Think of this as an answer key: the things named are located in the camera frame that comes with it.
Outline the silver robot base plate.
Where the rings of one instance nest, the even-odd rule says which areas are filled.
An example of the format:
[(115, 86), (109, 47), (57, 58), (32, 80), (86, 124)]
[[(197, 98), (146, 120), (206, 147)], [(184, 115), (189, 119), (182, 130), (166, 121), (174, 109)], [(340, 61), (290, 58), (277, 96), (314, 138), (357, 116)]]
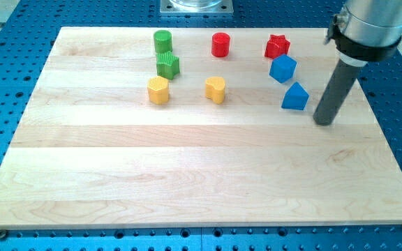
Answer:
[(160, 13), (167, 15), (233, 12), (233, 0), (160, 0)]

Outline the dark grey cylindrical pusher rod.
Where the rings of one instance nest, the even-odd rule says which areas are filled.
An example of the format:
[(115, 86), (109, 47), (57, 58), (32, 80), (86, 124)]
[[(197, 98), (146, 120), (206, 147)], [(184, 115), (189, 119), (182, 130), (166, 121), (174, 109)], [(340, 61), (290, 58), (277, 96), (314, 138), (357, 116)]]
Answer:
[(329, 126), (334, 122), (361, 69), (362, 67), (351, 66), (341, 59), (338, 61), (313, 113), (316, 124)]

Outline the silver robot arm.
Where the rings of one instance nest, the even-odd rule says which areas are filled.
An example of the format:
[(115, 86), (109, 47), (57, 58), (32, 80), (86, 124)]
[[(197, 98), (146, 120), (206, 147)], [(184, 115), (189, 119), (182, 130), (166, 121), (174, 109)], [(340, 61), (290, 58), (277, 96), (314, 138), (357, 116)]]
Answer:
[(324, 44), (339, 60), (313, 113), (320, 126), (334, 122), (362, 68), (392, 57), (402, 40), (402, 0), (347, 0), (329, 24)]

